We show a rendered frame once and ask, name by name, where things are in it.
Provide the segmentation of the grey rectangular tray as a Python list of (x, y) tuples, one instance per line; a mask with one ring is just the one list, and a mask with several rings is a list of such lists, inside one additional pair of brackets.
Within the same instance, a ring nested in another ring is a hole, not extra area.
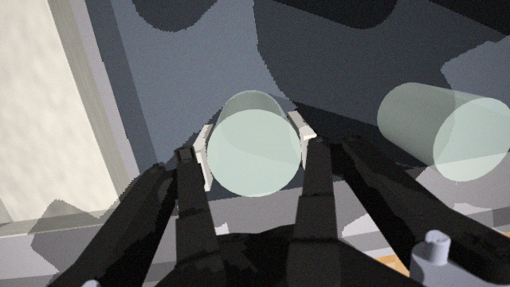
[(70, 1), (0, 0), (0, 238), (102, 226), (131, 189)]

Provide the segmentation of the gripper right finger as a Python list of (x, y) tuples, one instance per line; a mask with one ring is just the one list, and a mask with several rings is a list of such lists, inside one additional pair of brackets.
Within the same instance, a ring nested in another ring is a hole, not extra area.
[(288, 287), (341, 287), (332, 174), (343, 174), (410, 278), (426, 287), (510, 287), (509, 237), (447, 207), (364, 137), (329, 143), (298, 111), (288, 120), (304, 168)]

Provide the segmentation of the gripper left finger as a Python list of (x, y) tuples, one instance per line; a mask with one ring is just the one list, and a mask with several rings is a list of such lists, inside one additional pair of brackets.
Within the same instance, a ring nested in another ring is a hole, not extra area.
[(213, 130), (214, 124), (204, 125), (193, 146), (174, 150), (177, 168), (147, 169), (78, 259), (47, 287), (142, 287), (176, 199), (175, 287), (230, 287), (206, 197), (214, 177), (207, 162)]

